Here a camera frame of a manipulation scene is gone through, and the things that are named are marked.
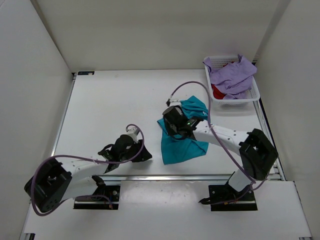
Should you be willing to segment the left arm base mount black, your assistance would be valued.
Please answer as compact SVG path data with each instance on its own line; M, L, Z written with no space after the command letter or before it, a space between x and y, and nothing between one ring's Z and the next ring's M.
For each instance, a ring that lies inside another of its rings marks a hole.
M92 176L95 191L91 194L82 194L75 198L75 210L118 210L120 201L120 185L107 185L99 176Z

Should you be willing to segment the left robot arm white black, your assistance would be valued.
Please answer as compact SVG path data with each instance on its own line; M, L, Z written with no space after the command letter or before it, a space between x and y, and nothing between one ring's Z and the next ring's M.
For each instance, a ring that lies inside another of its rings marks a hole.
M46 216L64 201L83 196L109 201L101 176L122 163L139 163L152 158L144 140L128 134L106 145L98 155L103 160L71 155L56 155L45 160L24 186L37 215Z

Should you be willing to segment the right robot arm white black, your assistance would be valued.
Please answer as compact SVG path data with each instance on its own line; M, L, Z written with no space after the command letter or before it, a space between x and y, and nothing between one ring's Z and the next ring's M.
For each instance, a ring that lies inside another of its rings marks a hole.
M256 180L265 180L279 156L260 129L237 131L211 124L197 116L188 118L178 105L168 107L162 116L165 129L171 137L181 136L181 140L213 144L222 147L227 155L233 152L240 156L242 166L231 175L224 188L230 200L238 199L243 190Z

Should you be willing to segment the teal t shirt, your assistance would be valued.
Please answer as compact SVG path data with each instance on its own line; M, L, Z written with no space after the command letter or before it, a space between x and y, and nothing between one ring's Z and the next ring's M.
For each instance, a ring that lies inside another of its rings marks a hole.
M181 108L188 118L199 117L203 120L208 119L208 108L194 95L187 100L182 100ZM207 154L209 144L193 139L176 140L168 135L164 120L157 121L162 129L161 155L164 165L178 164L193 158L198 158Z

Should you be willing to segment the lavender t shirt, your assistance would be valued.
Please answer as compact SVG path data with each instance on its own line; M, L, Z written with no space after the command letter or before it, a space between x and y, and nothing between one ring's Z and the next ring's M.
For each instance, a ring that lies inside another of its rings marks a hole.
M231 62L218 70L209 70L209 78L211 84L214 84L222 93L222 81L235 79L235 85L231 90L234 90L236 99L244 99L245 91L252 86L254 74L257 73L257 68L243 55L238 55L236 62Z

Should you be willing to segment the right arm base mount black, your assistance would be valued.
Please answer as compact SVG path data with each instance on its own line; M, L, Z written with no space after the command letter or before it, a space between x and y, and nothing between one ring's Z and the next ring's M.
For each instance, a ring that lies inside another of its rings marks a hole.
M243 212L257 211L256 198L251 186L246 186L237 192L228 184L209 185L209 197L201 199L198 203L209 205L211 212Z

